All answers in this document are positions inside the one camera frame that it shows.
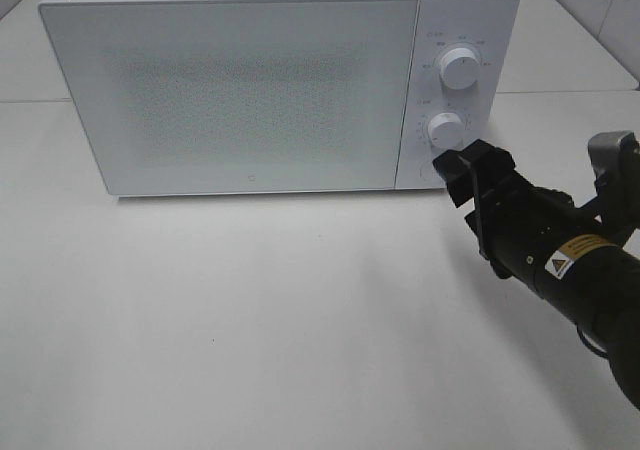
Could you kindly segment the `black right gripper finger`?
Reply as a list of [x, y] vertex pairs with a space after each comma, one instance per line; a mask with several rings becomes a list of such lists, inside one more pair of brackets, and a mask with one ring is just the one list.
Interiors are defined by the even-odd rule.
[[464, 149], [464, 160], [477, 173], [505, 175], [515, 170], [515, 162], [508, 151], [481, 139]]
[[475, 208], [480, 207], [477, 165], [481, 156], [480, 148], [467, 147], [463, 150], [447, 150], [433, 161], [456, 208], [470, 200]]

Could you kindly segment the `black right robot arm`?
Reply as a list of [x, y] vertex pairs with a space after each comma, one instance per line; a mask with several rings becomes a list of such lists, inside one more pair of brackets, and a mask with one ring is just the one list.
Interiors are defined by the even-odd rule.
[[624, 246], [639, 228], [639, 142], [630, 131], [588, 142], [596, 195], [581, 207], [536, 186], [511, 154], [483, 140], [447, 150], [433, 166], [501, 279], [524, 283], [571, 321], [639, 403], [639, 260]]

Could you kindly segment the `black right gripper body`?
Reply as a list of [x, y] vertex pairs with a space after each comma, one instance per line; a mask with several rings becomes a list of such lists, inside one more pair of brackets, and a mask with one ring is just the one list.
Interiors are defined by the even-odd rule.
[[518, 177], [496, 196], [480, 200], [465, 217], [481, 255], [501, 279], [532, 279], [553, 238], [570, 228], [575, 209], [567, 193], [531, 185]]

